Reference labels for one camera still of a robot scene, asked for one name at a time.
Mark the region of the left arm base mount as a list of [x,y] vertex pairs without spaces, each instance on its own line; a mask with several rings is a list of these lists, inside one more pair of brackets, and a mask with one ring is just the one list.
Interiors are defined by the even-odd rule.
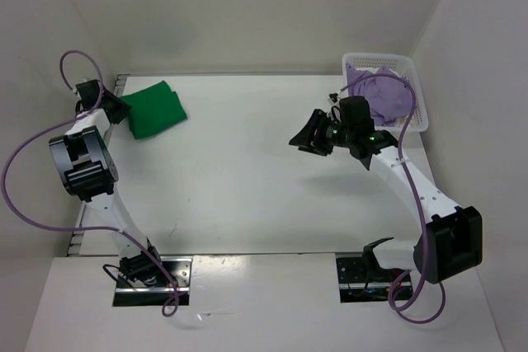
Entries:
[[[191,266],[189,256],[164,257],[163,266],[176,280],[178,306],[186,307],[190,302]],[[115,284],[113,307],[173,307],[168,299],[174,294],[172,284],[164,275],[154,285],[145,285],[139,280],[127,278],[117,265],[104,264],[103,271]]]

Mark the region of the green t shirt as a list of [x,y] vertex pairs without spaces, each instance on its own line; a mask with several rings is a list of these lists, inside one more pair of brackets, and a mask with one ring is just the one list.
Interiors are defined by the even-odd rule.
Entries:
[[120,99],[130,106],[127,120],[136,140],[152,138],[187,120],[177,93],[165,81]]

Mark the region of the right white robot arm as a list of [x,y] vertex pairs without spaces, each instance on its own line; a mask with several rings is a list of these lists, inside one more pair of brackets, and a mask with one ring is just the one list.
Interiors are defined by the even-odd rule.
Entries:
[[416,270],[438,284],[483,260],[483,220],[473,206],[461,207],[444,195],[398,147],[387,130],[376,129],[368,101],[349,96],[338,102],[339,119],[316,109],[289,141],[302,152],[322,157],[346,148],[403,202],[422,234],[417,241],[386,237],[363,248],[362,271],[380,280],[390,270]]

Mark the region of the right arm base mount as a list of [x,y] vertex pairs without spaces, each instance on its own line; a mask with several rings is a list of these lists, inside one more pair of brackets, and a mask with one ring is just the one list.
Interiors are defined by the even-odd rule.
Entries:
[[391,269],[368,274],[360,253],[337,254],[336,267],[342,303],[387,302],[389,286],[403,273]]

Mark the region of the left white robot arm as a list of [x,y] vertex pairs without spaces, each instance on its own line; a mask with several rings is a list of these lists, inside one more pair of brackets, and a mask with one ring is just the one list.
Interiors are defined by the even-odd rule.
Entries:
[[117,230],[112,240],[125,279],[148,287],[159,285],[165,266],[119,195],[118,170],[104,141],[106,131],[119,124],[131,106],[101,87],[97,80],[81,82],[76,89],[79,101],[75,113],[81,119],[65,134],[49,141],[60,179],[70,195],[95,211],[107,227]]

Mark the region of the purple t shirt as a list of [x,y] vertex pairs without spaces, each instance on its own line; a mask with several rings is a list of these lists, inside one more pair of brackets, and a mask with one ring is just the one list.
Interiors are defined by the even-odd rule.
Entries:
[[397,77],[387,66],[381,66],[374,72],[358,69],[346,63],[346,82],[349,96],[363,96],[370,106],[370,116],[375,125],[393,127],[412,109],[412,95],[405,85],[390,77],[376,77],[375,74],[388,74]]

